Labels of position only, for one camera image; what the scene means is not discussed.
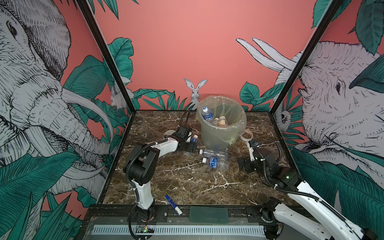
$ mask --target elephant eye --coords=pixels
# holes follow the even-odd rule
[[[340,95],[340,88],[341,88],[340,83],[337,83],[336,84],[336,91],[338,92],[339,95]]]
[[[7,21],[7,27],[9,31],[11,32],[12,36],[16,39],[17,31],[16,29],[12,26],[12,23],[10,21]]]

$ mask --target water bottle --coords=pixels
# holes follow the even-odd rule
[[[229,168],[229,161],[224,159],[217,159],[215,157],[210,158],[203,158],[203,163],[207,164],[210,168],[215,169],[221,169],[221,170],[228,170]]]
[[[220,150],[206,148],[206,149],[200,149],[199,153],[203,155],[203,157],[215,157],[218,159],[228,160],[228,153]]]
[[[197,135],[193,135],[193,137],[191,138],[190,140],[191,142],[195,142],[196,144],[198,143],[197,142]]]
[[[215,118],[213,126],[218,127],[219,118]]]
[[[227,119],[225,118],[225,116],[221,116],[219,120],[220,120],[218,123],[219,127],[228,127]]]
[[[202,108],[201,115],[208,122],[212,121],[213,118],[214,118],[214,115],[212,114],[212,111],[209,108],[207,108],[207,106],[204,106]]]

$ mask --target plastic bag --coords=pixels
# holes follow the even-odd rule
[[[228,127],[215,127],[205,121],[201,115],[203,106],[211,109],[214,118],[225,116]],[[209,96],[202,100],[197,107],[196,119],[201,124],[201,140],[205,147],[217,150],[226,149],[235,143],[247,124],[247,117],[241,105],[224,96]]]

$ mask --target brown marble tabletop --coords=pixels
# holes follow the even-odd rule
[[[104,204],[133,204],[135,195],[126,182],[123,165],[137,141],[153,142],[163,139],[167,130],[176,130],[183,112],[138,111],[126,139],[124,149],[111,183],[105,195]],[[258,143],[278,156],[275,142],[276,132],[267,113],[246,113],[247,127],[253,132]],[[199,136],[200,123],[191,112],[188,126]],[[159,158],[151,190],[156,204],[168,204],[165,195],[169,195],[178,205],[261,205],[268,197],[280,199],[287,205],[297,205],[284,193],[265,186],[257,173],[240,172],[238,157],[249,157],[248,149],[240,138],[228,147],[230,167],[228,171],[211,169],[202,163],[202,156],[187,152],[168,153]],[[282,153],[280,165],[288,166]]]

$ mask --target ventilation grille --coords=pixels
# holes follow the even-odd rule
[[[236,235],[265,237],[264,226],[238,226],[238,225],[150,225],[155,229],[155,235]],[[129,235],[128,225],[95,225],[92,235]],[[136,235],[151,235],[152,233],[136,233]]]

